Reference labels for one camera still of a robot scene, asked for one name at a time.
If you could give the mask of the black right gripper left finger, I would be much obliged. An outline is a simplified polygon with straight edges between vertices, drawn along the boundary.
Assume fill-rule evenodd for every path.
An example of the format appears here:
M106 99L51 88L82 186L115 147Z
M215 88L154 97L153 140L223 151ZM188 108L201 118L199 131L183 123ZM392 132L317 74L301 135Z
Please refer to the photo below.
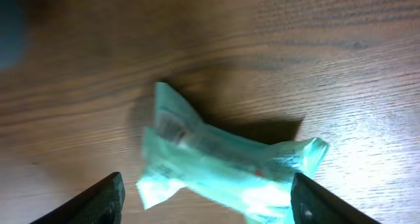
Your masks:
M31 224L120 224L125 188L113 172Z

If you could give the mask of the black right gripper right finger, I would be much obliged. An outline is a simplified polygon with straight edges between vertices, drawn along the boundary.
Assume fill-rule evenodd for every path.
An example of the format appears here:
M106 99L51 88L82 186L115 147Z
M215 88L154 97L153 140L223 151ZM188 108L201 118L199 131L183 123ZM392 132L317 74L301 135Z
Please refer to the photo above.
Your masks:
M291 188L296 224L379 224L303 173L296 173Z

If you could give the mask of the mint green wipes packet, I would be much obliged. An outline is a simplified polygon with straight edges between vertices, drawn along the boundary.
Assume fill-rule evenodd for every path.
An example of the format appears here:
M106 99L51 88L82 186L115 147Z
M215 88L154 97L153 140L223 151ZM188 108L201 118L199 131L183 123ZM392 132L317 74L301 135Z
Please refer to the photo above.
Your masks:
M223 131L158 82L154 126L144 130L144 169L136 186L145 209L187 188L240 212L248 223L292 223L293 177L313 177L328 148L317 137L268 145Z

